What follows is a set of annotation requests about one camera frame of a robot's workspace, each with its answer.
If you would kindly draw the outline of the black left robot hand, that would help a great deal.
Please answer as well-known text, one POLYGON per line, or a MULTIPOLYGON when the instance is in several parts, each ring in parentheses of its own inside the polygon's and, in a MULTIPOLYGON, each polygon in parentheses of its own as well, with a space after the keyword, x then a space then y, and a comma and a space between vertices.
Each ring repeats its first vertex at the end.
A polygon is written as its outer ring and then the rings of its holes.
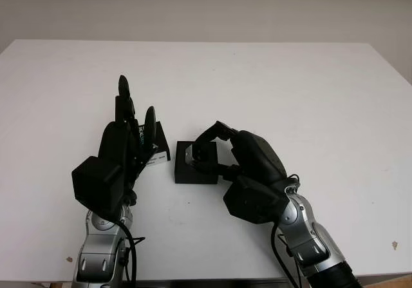
POLYGON ((145 122, 139 126, 135 107, 124 75, 118 80, 118 95, 115 97, 115 119, 110 122, 102 136, 98 157, 111 161, 123 169, 122 202, 133 206, 137 195, 133 188, 138 176, 155 154, 156 114, 148 107, 145 122))

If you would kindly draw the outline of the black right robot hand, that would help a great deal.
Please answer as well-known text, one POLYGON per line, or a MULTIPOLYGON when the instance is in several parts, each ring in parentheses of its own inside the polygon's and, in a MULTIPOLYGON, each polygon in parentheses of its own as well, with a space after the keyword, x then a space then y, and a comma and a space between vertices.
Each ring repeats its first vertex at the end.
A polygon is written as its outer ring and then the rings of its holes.
POLYGON ((200 173, 220 175, 229 181, 240 175, 264 185, 287 179, 283 163, 264 138, 249 131, 235 130, 220 121, 215 122, 187 147, 185 163, 200 173), (206 155, 207 144, 216 138, 230 141, 236 165, 223 165, 206 155))

